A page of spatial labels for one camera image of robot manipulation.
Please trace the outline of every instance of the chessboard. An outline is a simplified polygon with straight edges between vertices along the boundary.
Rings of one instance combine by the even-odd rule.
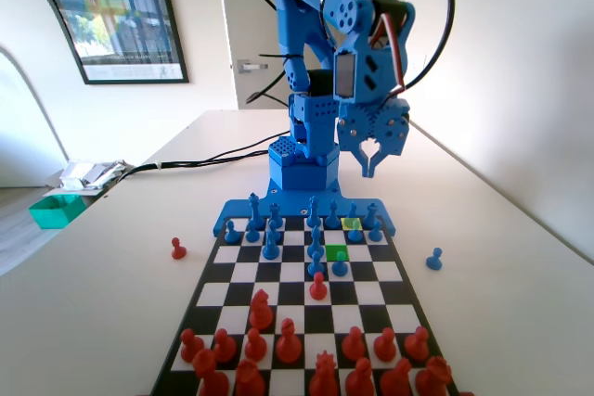
[[[235,356],[227,363],[217,364],[216,368],[227,375],[229,394],[234,394],[236,369],[245,359],[244,347],[251,328],[250,304],[259,289],[269,296],[268,304],[274,315],[270,327],[260,332],[267,342],[267,351],[257,366],[265,381],[266,395],[309,394],[308,383],[316,371],[316,357],[327,351],[334,355],[340,394],[345,396],[345,380],[355,369],[355,362],[344,356],[341,345],[352,326],[357,326],[363,333],[365,357],[373,369],[376,394],[381,394],[381,375],[394,369],[405,357],[412,365],[408,374],[411,394],[418,396],[415,376],[426,360],[417,361],[407,355],[405,338],[423,326],[429,332],[430,357],[442,354],[392,238],[384,232],[382,240],[376,242],[368,238],[369,231],[362,231],[361,241],[353,242],[348,236],[351,226],[344,225],[348,220],[344,218],[338,230],[331,230],[324,224],[320,226],[319,241],[325,250],[321,262],[325,266],[324,284],[328,293],[324,299],[314,300],[309,292],[314,279],[307,272],[311,262],[307,247],[312,243],[312,230],[306,218],[306,215],[283,218],[283,225],[278,229],[280,253],[272,261],[263,256],[265,231],[257,241],[249,242],[246,240],[248,219],[230,219],[241,237],[236,243],[227,243],[224,228],[216,239],[152,396],[196,396],[199,393],[200,379],[192,364],[181,358],[180,335],[186,328],[202,338],[205,348],[214,347],[214,333],[220,328],[237,342]],[[338,251],[347,254],[348,272],[344,276],[332,272]],[[295,334],[303,345],[301,356],[292,364],[282,363],[275,355],[274,347],[285,318],[292,319]],[[381,361],[373,349],[374,339],[385,327],[394,330],[397,351],[396,357],[388,363]],[[449,396],[459,395],[453,381],[447,385],[447,392]]]

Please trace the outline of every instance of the wall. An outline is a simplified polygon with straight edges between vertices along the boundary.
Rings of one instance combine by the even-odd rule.
[[[408,0],[410,80],[446,0]],[[411,119],[568,244],[594,257],[594,0],[457,0],[447,48],[403,97]]]
[[[0,0],[0,46],[31,80],[71,159],[141,163],[203,111],[237,107],[221,0],[172,2],[191,83],[91,86],[46,0]]]

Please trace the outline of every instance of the red chess piece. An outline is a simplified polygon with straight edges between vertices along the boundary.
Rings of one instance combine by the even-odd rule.
[[[425,366],[415,377],[419,396],[446,396],[446,385],[452,381],[452,369],[447,365],[446,359],[435,356]]]
[[[310,396],[338,396],[338,382],[334,376],[334,355],[326,350],[317,355],[316,373],[309,381]]]
[[[235,396],[264,396],[264,379],[253,361],[241,361],[235,371],[235,377]]]
[[[245,355],[255,362],[261,361],[266,355],[268,345],[265,339],[260,336],[260,331],[256,328],[251,328],[248,331],[248,343],[245,346]]]
[[[346,377],[344,386],[346,396],[373,396],[375,394],[371,382],[371,364],[367,357],[356,361],[355,371]]]
[[[405,339],[405,350],[407,354],[416,361],[424,361],[429,357],[429,347],[427,347],[427,339],[429,332],[422,326],[419,326],[415,334],[407,336]]]
[[[396,357],[396,345],[394,344],[394,331],[386,327],[381,332],[381,336],[373,342],[373,350],[378,359],[384,362],[390,362]]]
[[[328,290],[324,285],[324,275],[318,271],[314,274],[314,284],[309,287],[309,295],[315,300],[322,300],[327,293]]]
[[[410,396],[408,372],[412,366],[407,358],[400,359],[394,370],[381,375],[380,389],[383,396]]]
[[[174,237],[171,240],[171,244],[174,245],[174,250],[171,251],[171,256],[176,259],[183,259],[184,257],[186,257],[186,248],[184,248],[183,246],[180,246],[179,244],[179,238]]]
[[[349,335],[342,340],[342,353],[351,361],[356,361],[365,354],[361,330],[356,326],[353,326]]]
[[[214,333],[214,341],[216,342],[214,345],[216,362],[221,364],[229,362],[235,356],[235,351],[238,348],[235,339],[231,338],[224,328],[221,328]]]
[[[229,379],[220,371],[215,371],[214,352],[204,349],[199,351],[192,361],[196,375],[203,380],[199,396],[226,396],[229,391]]]
[[[262,331],[272,324],[273,314],[268,306],[268,294],[263,289],[255,293],[250,304],[252,312],[250,313],[250,324],[254,328]]]
[[[299,359],[302,350],[301,340],[295,336],[295,324],[293,321],[291,319],[283,320],[280,332],[282,336],[275,348],[277,357],[285,364],[292,364]]]
[[[186,328],[182,331],[180,338],[184,344],[180,355],[184,361],[190,363],[198,351],[204,348],[204,340],[198,336],[194,336],[192,328]]]

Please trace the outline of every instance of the teal container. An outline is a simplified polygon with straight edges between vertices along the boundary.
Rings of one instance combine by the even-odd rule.
[[[85,209],[80,195],[54,195],[33,204],[29,212],[42,229],[62,229]]]

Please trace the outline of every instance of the white table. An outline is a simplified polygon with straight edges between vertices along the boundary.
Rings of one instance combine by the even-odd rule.
[[[200,160],[288,128],[286,111],[214,111],[151,160]],[[342,192],[380,197],[396,246],[460,390],[594,391],[594,270],[418,131]],[[268,159],[123,181],[0,278],[0,394],[148,394],[213,245],[225,201],[262,196]],[[178,236],[187,257],[170,257]],[[425,258],[443,248],[444,268]]]

